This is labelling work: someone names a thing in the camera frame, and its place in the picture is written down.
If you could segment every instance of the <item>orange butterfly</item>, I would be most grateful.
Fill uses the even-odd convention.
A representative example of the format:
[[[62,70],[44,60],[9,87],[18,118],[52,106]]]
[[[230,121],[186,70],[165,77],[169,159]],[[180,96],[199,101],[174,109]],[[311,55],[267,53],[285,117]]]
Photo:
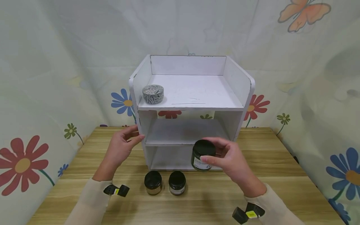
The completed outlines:
[[[313,1],[315,0],[291,0],[291,4],[280,12],[278,22],[284,23],[294,16],[295,20],[290,24],[288,32],[298,32],[306,22],[312,25],[331,11],[329,4],[311,4]]]

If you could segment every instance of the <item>green flower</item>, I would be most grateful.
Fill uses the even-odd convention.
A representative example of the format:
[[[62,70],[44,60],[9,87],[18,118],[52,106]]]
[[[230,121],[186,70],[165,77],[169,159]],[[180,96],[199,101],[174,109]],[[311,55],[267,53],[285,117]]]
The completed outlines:
[[[69,129],[65,129],[64,131],[66,132],[66,134],[64,135],[64,137],[66,139],[70,139],[71,136],[75,136],[76,133],[76,127],[74,127],[74,124],[68,124]]]
[[[200,116],[200,118],[202,118],[202,119],[212,119],[212,116],[210,116],[209,114],[206,114],[205,117]]]
[[[290,115],[287,114],[285,115],[285,113],[283,113],[283,115],[278,115],[278,120],[281,120],[281,124],[287,125],[288,122],[290,121]]]

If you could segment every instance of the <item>black jar lid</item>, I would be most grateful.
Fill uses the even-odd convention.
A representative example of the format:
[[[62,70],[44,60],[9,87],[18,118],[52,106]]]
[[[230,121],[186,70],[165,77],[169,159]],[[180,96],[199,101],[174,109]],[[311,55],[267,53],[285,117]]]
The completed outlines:
[[[185,175],[180,171],[172,172],[169,177],[169,186],[174,190],[180,190],[185,186]]]
[[[161,185],[161,175],[158,171],[150,171],[146,174],[144,184],[145,187],[154,190]]]
[[[208,140],[198,140],[193,146],[193,152],[198,156],[215,156],[215,145]]]

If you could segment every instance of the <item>left hand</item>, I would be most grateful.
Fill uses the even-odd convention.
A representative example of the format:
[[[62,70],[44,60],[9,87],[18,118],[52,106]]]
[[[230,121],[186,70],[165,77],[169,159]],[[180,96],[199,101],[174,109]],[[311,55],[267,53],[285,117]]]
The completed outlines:
[[[139,135],[137,125],[115,132],[110,140],[103,162],[118,168],[128,158],[132,148],[144,138],[145,135]]]
[[[144,138],[144,135],[139,135],[137,125],[115,132],[110,140],[105,157],[93,176],[93,180],[112,180],[116,169],[128,158],[132,148]]]

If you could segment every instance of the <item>floral backdrop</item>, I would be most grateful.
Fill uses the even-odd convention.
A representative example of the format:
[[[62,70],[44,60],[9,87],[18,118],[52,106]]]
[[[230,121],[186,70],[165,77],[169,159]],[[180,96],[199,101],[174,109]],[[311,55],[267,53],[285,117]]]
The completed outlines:
[[[229,55],[256,81],[243,127],[271,127],[359,224],[359,12],[357,0],[0,2],[0,216],[26,224],[96,126],[136,122],[128,78],[147,54]]]

